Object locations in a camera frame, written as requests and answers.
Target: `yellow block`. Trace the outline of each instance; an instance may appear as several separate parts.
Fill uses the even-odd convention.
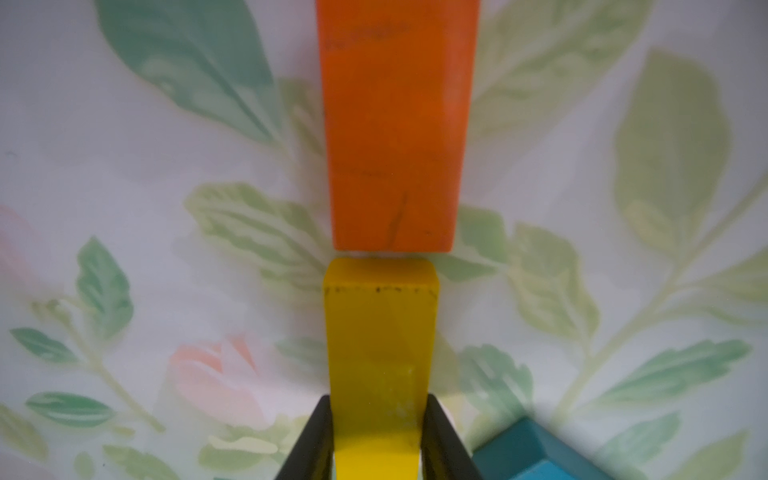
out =
[[[415,480],[440,285],[421,259],[338,258],[324,281],[339,480]]]

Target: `green leaf print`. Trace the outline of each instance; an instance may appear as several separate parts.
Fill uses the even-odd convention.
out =
[[[275,348],[289,359],[303,366],[322,369],[328,375],[328,347],[325,343],[303,336],[280,340],[275,343]]]
[[[27,419],[0,403],[0,439],[23,455],[44,462],[48,458],[48,444]]]
[[[176,105],[280,143],[280,98],[243,0],[96,0],[101,31]]]
[[[453,250],[429,259],[438,273],[453,282],[496,274],[507,264],[504,219],[493,210],[460,205]]]
[[[185,202],[212,243],[250,261],[285,300],[322,301],[333,248],[307,210],[247,184],[204,184]]]
[[[615,146],[619,210],[645,243],[680,262],[694,248],[730,150],[715,80],[694,61],[652,50]]]
[[[507,272],[526,323],[579,342],[584,351],[600,312],[581,278],[578,253],[549,230],[518,223],[509,242]]]
[[[635,369],[593,401],[600,407],[653,405],[681,396],[730,372],[752,347],[742,340],[704,340],[685,350],[669,349]]]
[[[665,480],[725,480],[743,460],[744,443],[749,433],[735,435],[711,443],[691,456],[675,473]]]
[[[432,368],[429,370],[429,391],[450,413],[457,432],[462,431],[462,410],[466,404],[462,394],[461,368],[456,352],[440,332],[435,332],[432,347]]]
[[[710,294],[692,296],[681,303],[667,308],[657,314],[658,319],[678,319],[683,317],[716,319],[733,326],[766,326],[768,319],[762,318],[754,309],[744,309],[732,301],[721,299]]]
[[[291,421],[285,415],[278,415],[268,429],[254,430],[250,427],[227,427],[222,438],[210,436],[197,456],[200,466],[221,472],[237,472],[250,468],[266,458],[281,465],[299,437],[307,417]]]
[[[18,328],[11,335],[32,355],[51,363],[77,363],[77,356],[64,343],[52,339],[40,330]]]
[[[697,282],[742,300],[768,303],[768,247],[743,262]]]
[[[136,480],[180,480],[178,475],[158,457],[120,445],[104,445],[104,454]]]
[[[530,136],[562,115],[631,45],[652,5],[510,0],[480,25],[469,140],[503,130]]]
[[[33,412],[61,425],[90,428],[111,420],[115,412],[104,403],[74,393],[37,393],[25,403]]]
[[[78,295],[90,307],[91,330],[99,339],[112,339],[134,315],[128,278],[96,237],[80,249],[78,265]]]
[[[592,460],[615,478],[633,478],[630,472],[660,454],[679,429],[679,412],[640,422],[605,442]]]
[[[74,472],[78,474],[78,477],[82,480],[91,480],[96,473],[94,468],[94,460],[88,454],[88,452],[80,452],[74,457]]]
[[[302,146],[325,167],[326,134],[323,96],[308,81],[278,78],[286,116]]]
[[[508,425],[533,401],[533,376],[525,365],[491,345],[468,346],[458,355],[460,382],[480,413]]]
[[[127,439],[132,439],[136,435],[136,430],[133,430],[131,427],[123,427],[122,425],[112,427],[112,432]]]

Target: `orange block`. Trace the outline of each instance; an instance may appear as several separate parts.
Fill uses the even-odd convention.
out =
[[[316,0],[333,243],[447,252],[479,0]]]

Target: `teal block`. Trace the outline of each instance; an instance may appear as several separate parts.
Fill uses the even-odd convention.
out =
[[[522,419],[472,456],[484,480],[612,480],[531,419]]]

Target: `wooden block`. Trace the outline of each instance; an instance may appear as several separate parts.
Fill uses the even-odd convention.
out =
[[[531,419],[522,419],[472,456],[484,480],[611,480]]]
[[[479,0],[316,0],[337,250],[451,250]]]
[[[439,282],[422,259],[331,262],[324,282],[339,480],[415,480]]]

